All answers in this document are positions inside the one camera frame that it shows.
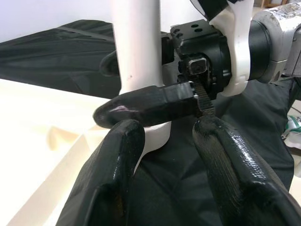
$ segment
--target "black tarp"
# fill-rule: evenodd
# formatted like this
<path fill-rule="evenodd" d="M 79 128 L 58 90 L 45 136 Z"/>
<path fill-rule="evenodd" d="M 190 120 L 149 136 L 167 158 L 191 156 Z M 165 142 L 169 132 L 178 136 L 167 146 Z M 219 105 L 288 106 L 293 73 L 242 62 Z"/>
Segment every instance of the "black tarp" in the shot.
<path fill-rule="evenodd" d="M 111 24 L 76 21 L 0 43 L 0 78 L 113 98 L 120 79 L 103 76 L 99 64 L 114 49 Z M 177 62 L 163 66 L 163 71 L 166 84 L 175 82 Z M 239 129 L 287 189 L 293 159 L 281 134 L 298 90 L 294 80 L 252 81 L 242 94 L 218 95 L 214 101 L 217 116 Z M 195 121 L 192 116 L 174 121 L 168 143 L 142 160 L 132 187 L 129 225 L 221 225 L 206 169 L 192 141 Z"/>

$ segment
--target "white vertical pole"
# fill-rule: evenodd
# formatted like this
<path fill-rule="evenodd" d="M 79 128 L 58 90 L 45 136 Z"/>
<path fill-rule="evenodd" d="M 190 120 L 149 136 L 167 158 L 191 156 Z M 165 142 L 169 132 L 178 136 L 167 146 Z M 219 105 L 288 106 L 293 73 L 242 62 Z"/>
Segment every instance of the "white vertical pole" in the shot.
<path fill-rule="evenodd" d="M 121 78 L 120 94 L 163 86 L 160 0 L 111 0 L 115 44 Z M 143 155 L 163 146 L 171 123 L 145 128 Z"/>

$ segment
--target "black cloth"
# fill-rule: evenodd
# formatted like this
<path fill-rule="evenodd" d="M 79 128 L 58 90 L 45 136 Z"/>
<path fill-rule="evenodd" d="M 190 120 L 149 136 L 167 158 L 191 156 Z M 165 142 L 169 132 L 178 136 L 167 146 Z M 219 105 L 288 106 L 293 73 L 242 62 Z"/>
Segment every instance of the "black cloth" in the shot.
<path fill-rule="evenodd" d="M 120 90 L 119 77 L 99 72 L 100 61 L 115 50 L 112 37 L 111 24 L 81 20 L 0 43 L 0 78 L 113 98 Z M 177 62 L 163 70 L 165 83 L 175 82 Z M 214 101 L 217 116 L 240 131 L 287 189 L 293 159 L 281 134 L 298 89 L 294 80 L 277 85 L 251 81 L 242 94 L 218 95 Z M 172 122 L 167 144 L 143 158 L 131 189 L 130 225 L 221 225 L 193 144 L 195 121 L 191 116 Z"/>

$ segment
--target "black fabric cover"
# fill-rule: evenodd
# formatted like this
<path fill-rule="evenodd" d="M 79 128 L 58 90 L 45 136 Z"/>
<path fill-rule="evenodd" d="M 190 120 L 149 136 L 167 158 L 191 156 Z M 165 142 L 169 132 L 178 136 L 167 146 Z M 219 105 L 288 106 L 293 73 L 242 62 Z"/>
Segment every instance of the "black fabric cover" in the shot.
<path fill-rule="evenodd" d="M 113 98 L 120 89 L 119 77 L 99 72 L 101 59 L 115 49 L 112 37 L 111 24 L 81 20 L 0 43 L 0 78 Z M 166 84 L 175 82 L 177 62 L 163 71 Z M 218 95 L 214 101 L 217 116 L 240 131 L 287 189 L 293 159 L 281 134 L 298 89 L 294 80 L 251 81 L 242 94 Z M 142 160 L 132 184 L 129 225 L 221 225 L 206 169 L 193 144 L 195 121 L 193 116 L 174 121 L 167 144 Z"/>

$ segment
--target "white wall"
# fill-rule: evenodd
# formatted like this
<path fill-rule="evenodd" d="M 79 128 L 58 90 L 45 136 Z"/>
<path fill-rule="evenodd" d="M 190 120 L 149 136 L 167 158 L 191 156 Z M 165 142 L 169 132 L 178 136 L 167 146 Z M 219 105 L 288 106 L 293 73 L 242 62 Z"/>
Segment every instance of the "white wall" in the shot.
<path fill-rule="evenodd" d="M 0 42 L 55 28 L 80 19 L 111 22 L 110 0 L 2 0 Z M 201 19 L 189 0 L 161 0 L 161 26 Z"/>

